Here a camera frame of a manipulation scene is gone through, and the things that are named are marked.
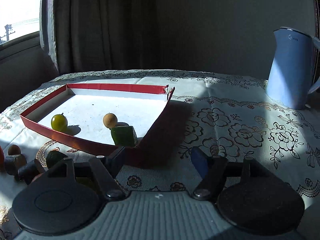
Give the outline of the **dark sugarcane piece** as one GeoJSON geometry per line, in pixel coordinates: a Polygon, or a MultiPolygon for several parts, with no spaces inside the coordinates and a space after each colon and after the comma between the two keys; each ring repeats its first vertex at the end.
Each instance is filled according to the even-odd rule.
{"type": "Polygon", "coordinates": [[[21,181],[29,185],[37,175],[44,172],[45,169],[41,163],[37,159],[34,159],[18,169],[18,176],[21,181]]]}
{"type": "Polygon", "coordinates": [[[15,176],[20,167],[27,164],[26,158],[22,154],[9,155],[4,159],[4,168],[8,175],[15,176]]]}

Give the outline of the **brown longan fruit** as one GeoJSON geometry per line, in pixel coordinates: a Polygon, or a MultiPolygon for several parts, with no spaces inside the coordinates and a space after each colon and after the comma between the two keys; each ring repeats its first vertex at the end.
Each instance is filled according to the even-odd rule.
{"type": "Polygon", "coordinates": [[[21,149],[17,145],[11,145],[8,148],[8,155],[20,155],[21,149]]]}
{"type": "Polygon", "coordinates": [[[106,115],[104,115],[103,124],[105,127],[112,129],[116,126],[117,123],[118,123],[118,119],[115,114],[107,113],[106,115]]]}

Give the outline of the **green tomato with stem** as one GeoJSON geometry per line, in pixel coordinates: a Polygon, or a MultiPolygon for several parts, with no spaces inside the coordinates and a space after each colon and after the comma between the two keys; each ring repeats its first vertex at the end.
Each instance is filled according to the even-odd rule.
{"type": "Polygon", "coordinates": [[[51,119],[51,127],[58,132],[64,132],[67,129],[68,121],[63,113],[56,114],[51,119]]]}

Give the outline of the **green cucumber chunk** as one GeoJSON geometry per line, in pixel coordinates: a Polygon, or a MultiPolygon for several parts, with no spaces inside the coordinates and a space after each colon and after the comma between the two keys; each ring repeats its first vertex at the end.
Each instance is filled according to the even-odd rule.
{"type": "Polygon", "coordinates": [[[111,136],[117,146],[135,147],[137,144],[137,136],[133,126],[111,128],[111,136]]]}

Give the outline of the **large orange tangerine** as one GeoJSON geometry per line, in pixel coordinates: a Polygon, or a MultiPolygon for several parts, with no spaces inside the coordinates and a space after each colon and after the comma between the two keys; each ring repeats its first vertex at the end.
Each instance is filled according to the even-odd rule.
{"type": "Polygon", "coordinates": [[[3,150],[2,148],[0,147],[0,172],[4,172],[5,171],[5,168],[4,168],[4,153],[3,153],[3,150]]]}

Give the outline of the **red shallow cardboard box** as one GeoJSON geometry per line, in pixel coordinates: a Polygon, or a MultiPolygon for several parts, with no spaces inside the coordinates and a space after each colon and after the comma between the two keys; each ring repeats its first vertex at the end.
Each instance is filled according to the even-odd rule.
{"type": "Polygon", "coordinates": [[[159,85],[69,83],[57,88],[20,114],[25,127],[61,144],[92,155],[109,155],[116,146],[103,117],[113,113],[118,124],[133,126],[138,138],[133,153],[159,145],[160,124],[175,89],[159,85]],[[64,132],[52,129],[51,119],[63,113],[64,132]]]}

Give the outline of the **white floral tablecloth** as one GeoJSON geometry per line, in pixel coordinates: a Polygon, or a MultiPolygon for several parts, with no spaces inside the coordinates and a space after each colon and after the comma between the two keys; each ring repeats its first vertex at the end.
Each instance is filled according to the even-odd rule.
{"type": "Polygon", "coordinates": [[[304,110],[293,110],[272,101],[265,80],[247,76],[184,72],[179,70],[106,70],[66,74],[23,93],[1,109],[1,147],[16,144],[27,159],[44,162],[50,150],[76,159],[85,154],[27,129],[20,114],[66,83],[105,82],[170,85],[172,99],[190,107],[184,139],[162,168],[125,166],[117,181],[125,192],[191,191],[200,181],[190,158],[199,147],[207,155],[240,162],[253,157],[296,190],[305,202],[298,232],[319,239],[319,94],[304,110]]]}

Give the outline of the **blue electric kettle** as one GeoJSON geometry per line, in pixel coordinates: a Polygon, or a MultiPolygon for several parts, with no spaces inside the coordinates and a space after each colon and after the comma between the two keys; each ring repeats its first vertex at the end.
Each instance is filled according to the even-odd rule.
{"type": "Polygon", "coordinates": [[[313,52],[319,49],[319,38],[289,27],[273,33],[276,51],[266,94],[285,107],[303,109],[308,95],[319,89],[319,81],[313,82],[313,52]]]}

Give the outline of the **dark patterned curtain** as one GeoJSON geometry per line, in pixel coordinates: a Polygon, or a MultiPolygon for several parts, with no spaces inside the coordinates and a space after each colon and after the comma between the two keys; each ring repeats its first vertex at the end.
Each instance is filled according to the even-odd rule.
{"type": "Polygon", "coordinates": [[[41,0],[40,44],[60,74],[148,69],[156,12],[156,0],[41,0]]]}

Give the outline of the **window frame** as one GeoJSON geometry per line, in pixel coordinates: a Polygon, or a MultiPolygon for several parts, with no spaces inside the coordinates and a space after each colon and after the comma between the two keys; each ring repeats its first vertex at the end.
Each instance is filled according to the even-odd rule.
{"type": "Polygon", "coordinates": [[[41,0],[1,0],[1,58],[39,35],[41,0]]]}

